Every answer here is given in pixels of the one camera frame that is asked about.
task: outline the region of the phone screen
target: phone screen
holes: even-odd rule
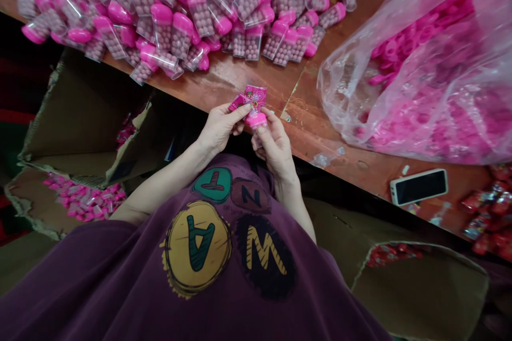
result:
[[[398,182],[395,184],[395,189],[396,198],[400,205],[446,193],[445,172],[440,170],[425,176]]]

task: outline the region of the wooden table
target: wooden table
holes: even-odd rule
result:
[[[289,63],[282,68],[263,57],[258,62],[244,62],[214,52],[209,55],[208,72],[186,72],[171,81],[159,71],[149,84],[203,111],[232,101],[246,84],[266,86],[267,105],[283,120],[295,156],[387,201],[390,201],[389,182],[401,177],[407,166],[407,175],[445,168],[449,193],[422,201],[418,216],[460,236],[468,216],[458,210],[458,202],[471,190],[489,184],[487,170],[481,166],[427,163],[350,147],[332,127],[316,89],[318,68],[324,59],[370,18],[383,1],[357,0],[356,11],[330,28],[317,54],[300,64]],[[25,21],[17,12],[16,0],[0,0],[0,11]],[[115,61],[110,54],[104,62],[126,73],[132,71],[127,62]]]

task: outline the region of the smartphone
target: smartphone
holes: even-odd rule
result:
[[[448,178],[446,170],[432,169],[393,180],[390,186],[393,204],[401,206],[447,194]]]

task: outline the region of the graphic print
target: graphic print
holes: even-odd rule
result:
[[[214,283],[231,256],[231,232],[206,201],[192,202],[174,218],[162,262],[169,284],[189,299]]]
[[[271,213],[271,199],[268,192],[256,183],[244,178],[233,180],[231,200],[236,206],[254,213]]]
[[[242,269],[261,297],[288,297],[297,272],[293,256],[264,216],[246,214],[236,222],[235,237]]]
[[[218,204],[224,203],[231,191],[231,171],[227,168],[211,168],[194,183],[192,191]]]

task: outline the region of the hand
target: hand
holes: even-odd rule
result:
[[[214,155],[226,148],[229,135],[238,136],[244,130],[244,122],[241,121],[252,109],[252,105],[246,104],[230,112],[230,103],[213,108],[208,115],[197,143]]]
[[[274,175],[277,187],[297,186],[299,177],[295,171],[290,139],[284,131],[281,120],[265,107],[261,112],[267,116],[268,129],[258,127],[257,134],[263,148],[258,148],[255,138],[251,139],[256,156],[267,163],[268,170]]]

